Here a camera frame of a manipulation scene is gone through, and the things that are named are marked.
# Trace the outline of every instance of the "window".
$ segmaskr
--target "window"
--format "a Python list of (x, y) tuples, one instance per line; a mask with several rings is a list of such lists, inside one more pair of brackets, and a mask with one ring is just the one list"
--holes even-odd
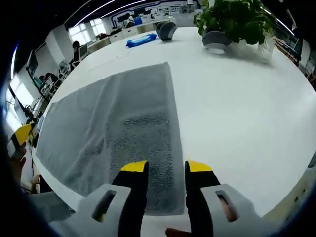
[[(15, 77), (11, 80), (10, 86), (15, 93), (16, 97), (23, 104), (23, 106), (31, 105), (34, 101), (34, 98), (28, 92), (24, 84), (20, 81), (19, 76), (16, 74)], [(21, 125), (21, 121), (14, 109), (15, 99), (13, 98), (9, 89), (6, 91), (6, 105), (7, 105), (7, 114), (6, 122), (9, 127), (16, 131)]]
[(68, 29), (70, 38), (73, 42), (78, 41), (81, 45), (91, 41), (90, 35), (85, 24), (80, 24)]
[(96, 36), (101, 33), (106, 33), (102, 20), (100, 18), (91, 20), (90, 24)]

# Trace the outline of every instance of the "ceiling light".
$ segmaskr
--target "ceiling light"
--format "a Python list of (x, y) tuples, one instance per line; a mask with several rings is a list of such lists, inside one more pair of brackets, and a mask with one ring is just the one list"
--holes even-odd
[[(268, 13), (269, 15), (271, 15), (271, 12), (269, 12), (266, 9), (263, 9), (266, 13)], [(277, 21), (279, 21), (292, 35), (294, 35), (294, 33), (283, 23), (281, 22), (279, 19), (276, 19)]]
[(14, 52), (13, 52), (13, 56), (12, 56), (12, 62), (11, 62), (11, 80), (14, 77), (14, 63), (15, 63), (15, 55), (16, 55), (16, 50), (18, 49), (18, 46), (16, 46)]
[(111, 11), (111, 12), (105, 14), (104, 16), (101, 16), (101, 18), (103, 18), (103, 17), (105, 17), (105, 16), (108, 16), (108, 15), (112, 14), (113, 12), (118, 11), (118, 10), (121, 10), (122, 8), (125, 8), (125, 7), (127, 7), (127, 6), (132, 6), (132, 5), (134, 5), (134, 4), (137, 4), (137, 3), (140, 3), (140, 2), (144, 2), (144, 1), (148, 1), (148, 0), (137, 1), (137, 2), (134, 2), (134, 3), (128, 4), (128, 5), (126, 5), (126, 6), (122, 6), (122, 7), (118, 8), (118, 9), (116, 9), (116, 10), (114, 10), (114, 11)]
[(104, 4), (104, 5), (100, 6), (99, 8), (95, 9), (94, 11), (90, 12), (90, 13), (89, 13), (88, 15), (86, 15), (84, 18), (82, 18), (81, 20), (79, 20), (79, 21), (77, 22), (77, 24), (75, 24), (75, 26), (77, 26), (80, 22), (82, 22), (82, 21), (83, 21), (85, 18), (87, 18), (88, 16), (92, 15), (92, 14), (93, 14), (94, 12), (96, 12), (97, 10), (103, 8), (103, 7), (106, 6), (106, 5), (109, 5), (110, 3), (113, 3), (114, 1), (116, 1), (116, 0), (109, 1), (109, 2), (107, 2), (106, 4)]
[(281, 25), (283, 25), (292, 35), (294, 35), (294, 33), (283, 22), (281, 22), (279, 19), (276, 19), (276, 20), (279, 21)]

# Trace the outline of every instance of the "finger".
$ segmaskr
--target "finger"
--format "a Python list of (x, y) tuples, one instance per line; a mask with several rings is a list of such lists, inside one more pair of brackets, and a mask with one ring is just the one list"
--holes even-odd
[(25, 155), (25, 153), (26, 153), (26, 148), (24, 147), (21, 152), (22, 152), (23, 155)]
[(190, 237), (191, 236), (191, 233), (189, 232), (180, 231), (173, 228), (167, 228), (165, 234), (167, 237)]
[(224, 213), (226, 215), (227, 220), (229, 222), (233, 222), (233, 221), (237, 220), (238, 217), (235, 215), (235, 213), (233, 212), (231, 207), (228, 205), (228, 203), (222, 198), (220, 198), (220, 202), (221, 202), (221, 205), (222, 205), (222, 208), (224, 210)]
[(25, 164), (25, 162), (26, 162), (26, 158), (23, 157), (23, 158), (21, 159), (21, 161), (19, 162), (19, 166), (20, 166), (20, 167), (23, 167), (24, 164)]

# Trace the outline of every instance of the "white table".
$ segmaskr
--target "white table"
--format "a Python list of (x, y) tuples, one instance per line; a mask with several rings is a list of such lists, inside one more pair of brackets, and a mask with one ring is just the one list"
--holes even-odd
[[(184, 160), (210, 165), (221, 183), (239, 190), (260, 216), (293, 188), (316, 148), (316, 94), (300, 70), (276, 48), (271, 65), (213, 55), (195, 27), (125, 48), (127, 39), (89, 55), (66, 78), (52, 102), (107, 76), (167, 61), (171, 67)], [(71, 208), (82, 196), (34, 163)], [(142, 233), (190, 230), (186, 215), (145, 216)]]

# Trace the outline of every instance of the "blue bag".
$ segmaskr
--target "blue bag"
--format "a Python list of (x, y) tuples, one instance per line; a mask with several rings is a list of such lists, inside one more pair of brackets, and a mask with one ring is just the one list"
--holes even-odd
[(156, 39), (157, 35), (154, 33), (142, 36), (140, 38), (137, 39), (130, 39), (127, 41), (126, 43), (126, 47), (132, 48), (132, 47), (136, 47), (151, 41), (154, 41)]

